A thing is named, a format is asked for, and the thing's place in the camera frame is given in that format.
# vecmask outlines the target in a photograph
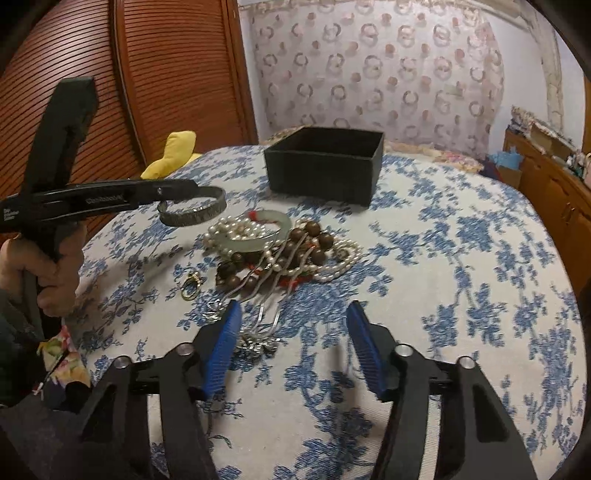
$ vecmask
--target tablecloth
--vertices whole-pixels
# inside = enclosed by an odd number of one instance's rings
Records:
[[[233,361],[225,389],[201,404],[220,478],[369,479],[390,405],[367,390],[348,337],[354,299],[429,358],[472,355],[539,478],[549,478],[580,434],[586,364],[575,296],[529,201],[493,180],[391,155],[369,209],[287,197],[269,191],[263,149],[214,150],[173,177],[225,188],[224,215],[265,208],[314,218],[364,251],[343,277],[300,285],[276,356]],[[215,222],[168,228],[149,205],[119,214],[88,243],[68,323],[94,381],[119,355],[141,361],[193,339],[217,295],[219,259],[202,246]],[[179,288],[191,270],[206,284],[187,302]],[[165,470],[157,401],[152,450]],[[433,475],[438,412],[433,401],[423,478]]]

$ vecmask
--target hand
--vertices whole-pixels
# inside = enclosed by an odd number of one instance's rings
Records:
[[[85,240],[86,226],[80,225],[60,244],[61,258],[57,263],[29,240],[7,240],[0,248],[0,289],[6,291],[11,300],[22,303],[22,272],[27,270],[43,287],[37,296],[39,308],[50,317],[67,315],[74,307],[80,283],[78,271],[84,263]]]

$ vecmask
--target open box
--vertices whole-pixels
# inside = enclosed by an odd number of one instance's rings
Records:
[[[382,132],[305,127],[265,150],[269,187],[368,207],[383,153]]]

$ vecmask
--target metal screw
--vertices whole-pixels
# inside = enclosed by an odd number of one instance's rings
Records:
[[[177,353],[180,356],[191,355],[191,353],[193,353],[194,351],[195,351],[195,349],[193,348],[193,345],[191,345],[190,343],[181,343],[177,347]]]
[[[115,368],[127,368],[131,365],[131,359],[128,356],[118,356],[114,363]]]
[[[413,347],[401,343],[400,345],[397,345],[394,351],[399,356],[411,356],[413,354]]]
[[[469,356],[461,357],[459,360],[459,364],[467,370],[471,370],[476,366],[476,362]]]

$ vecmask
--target blue floral pattern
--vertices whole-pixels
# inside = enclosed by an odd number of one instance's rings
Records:
[[[367,391],[348,337],[353,299],[426,356],[473,355],[541,480],[568,455],[584,410],[579,312],[552,240],[519,192],[385,155],[369,209],[288,197],[269,191],[259,146],[212,151],[173,177],[223,186],[225,215],[257,208],[305,215],[364,247],[343,277],[299,286],[285,306],[275,358],[234,360],[226,388],[200,406],[221,478],[369,479],[389,405]],[[89,242],[69,322],[94,381],[114,357],[160,356],[204,324],[219,295],[217,258],[202,250],[214,222],[168,228],[149,205],[121,213]],[[186,302],[179,288],[191,270],[206,282]],[[252,306],[243,306],[244,321]],[[154,462],[165,470],[157,398],[150,404]],[[426,458],[434,461],[434,452]]]

